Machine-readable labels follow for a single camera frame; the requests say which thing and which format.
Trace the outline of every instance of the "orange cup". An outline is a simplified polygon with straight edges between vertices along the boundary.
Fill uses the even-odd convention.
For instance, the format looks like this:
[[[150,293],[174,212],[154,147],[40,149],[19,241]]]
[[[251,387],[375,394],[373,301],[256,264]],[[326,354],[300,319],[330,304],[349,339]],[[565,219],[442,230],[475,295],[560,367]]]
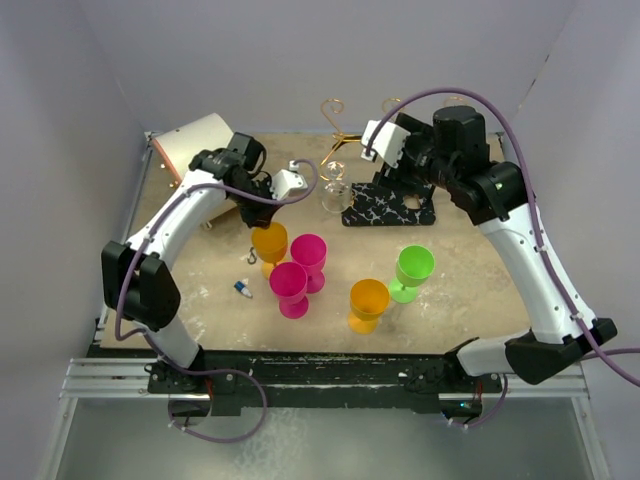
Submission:
[[[287,229],[277,222],[271,222],[267,228],[254,228],[251,232],[251,245],[264,262],[262,274],[265,278],[269,278],[275,266],[287,254],[288,242]]]
[[[391,301],[387,286],[373,278],[360,280],[349,295],[351,313],[348,323],[351,330],[360,334],[373,332]]]

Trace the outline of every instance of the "white wall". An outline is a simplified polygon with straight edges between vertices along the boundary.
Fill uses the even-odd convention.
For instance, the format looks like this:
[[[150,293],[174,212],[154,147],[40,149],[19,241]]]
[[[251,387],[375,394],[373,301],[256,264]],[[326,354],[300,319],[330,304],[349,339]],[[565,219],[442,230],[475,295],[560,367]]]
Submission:
[[[33,478],[143,137],[75,0],[0,2],[0,465]]]
[[[513,115],[575,0],[80,3],[146,128],[217,111],[237,130],[327,131],[319,105],[338,97],[361,131],[383,99],[442,85]]]
[[[639,78],[640,2],[581,0],[514,122],[560,258],[618,325],[611,346],[640,346]],[[600,361],[585,371],[614,478],[637,479],[640,390]]]

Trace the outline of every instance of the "wooden tabletop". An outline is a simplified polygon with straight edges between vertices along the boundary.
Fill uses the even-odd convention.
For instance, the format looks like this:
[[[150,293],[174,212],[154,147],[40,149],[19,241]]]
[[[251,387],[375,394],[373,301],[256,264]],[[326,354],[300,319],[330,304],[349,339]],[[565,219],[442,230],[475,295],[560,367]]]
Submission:
[[[269,152],[267,170],[275,172],[294,158],[317,163],[331,148],[329,135],[258,135]],[[500,159],[496,142],[490,142]],[[345,160],[351,181],[370,181],[379,163],[359,159],[358,145],[346,145],[335,158]],[[301,173],[309,178],[306,167]],[[134,220],[141,228],[169,198],[171,178],[152,159]],[[299,320],[284,318],[259,264],[246,261],[250,230],[234,209],[198,229],[173,269],[182,293],[179,315],[206,349],[293,350],[376,353],[443,353],[471,337],[507,335],[528,327],[520,296],[490,243],[458,210],[443,190],[434,195],[437,221],[428,227],[343,227],[340,215],[326,212],[319,193],[283,207],[274,220],[288,230],[290,241],[302,233],[321,235],[328,245],[326,285],[309,295],[309,312]],[[403,247],[420,244],[436,258],[436,271],[410,304],[392,303],[370,335],[347,325],[349,291],[363,278],[388,283]],[[242,280],[254,298],[233,288]],[[123,322],[126,329],[128,322]],[[117,342],[114,314],[107,320],[102,346],[147,348],[140,337]]]

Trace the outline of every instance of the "pink wine glass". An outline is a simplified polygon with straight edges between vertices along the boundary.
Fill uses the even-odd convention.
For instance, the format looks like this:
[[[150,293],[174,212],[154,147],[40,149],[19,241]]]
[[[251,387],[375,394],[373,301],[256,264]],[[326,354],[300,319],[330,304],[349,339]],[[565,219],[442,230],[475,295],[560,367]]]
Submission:
[[[271,291],[280,300],[280,313],[287,318],[300,318],[309,310],[307,272],[301,265],[285,262],[276,266],[269,277]]]
[[[318,293],[324,287],[322,269],[327,261],[327,243],[318,235],[305,233],[291,243],[291,259],[302,265],[309,275],[309,293]]]

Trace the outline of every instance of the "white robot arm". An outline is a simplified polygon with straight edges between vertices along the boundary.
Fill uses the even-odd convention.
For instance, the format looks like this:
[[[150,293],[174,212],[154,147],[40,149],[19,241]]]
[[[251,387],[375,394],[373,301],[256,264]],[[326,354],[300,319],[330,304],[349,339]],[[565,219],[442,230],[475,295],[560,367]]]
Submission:
[[[109,307],[117,310],[117,321],[122,316],[132,320],[139,332],[144,332],[180,367],[192,366],[200,346],[178,317],[180,293],[170,271],[194,230],[227,198],[240,206],[247,226],[267,226],[290,194],[310,193],[313,188],[309,189],[304,177],[290,170],[256,180],[262,168],[256,168],[256,164],[264,155],[259,142],[237,133],[227,148],[201,151],[191,161],[182,183],[151,221],[124,245],[109,242],[102,252],[104,298]],[[291,170],[297,170],[294,163]],[[137,272],[128,276],[126,284],[131,265]],[[123,290],[126,295],[119,302]]]
[[[363,146],[369,144],[378,123],[367,125]],[[387,164],[387,172],[393,169],[400,178],[420,178],[446,189],[495,247],[527,309],[529,331],[475,339],[455,349],[468,375],[516,373],[537,384],[590,351],[545,261],[551,263],[597,342],[616,335],[611,319],[596,318],[578,295],[548,240],[537,207],[537,222],[532,221],[520,168],[489,160],[482,115],[469,106],[445,107],[435,112],[431,126],[400,113],[394,123],[379,130],[372,152],[365,149],[363,158],[374,161],[375,152]],[[534,224],[540,229],[544,252],[536,246],[540,243]]]

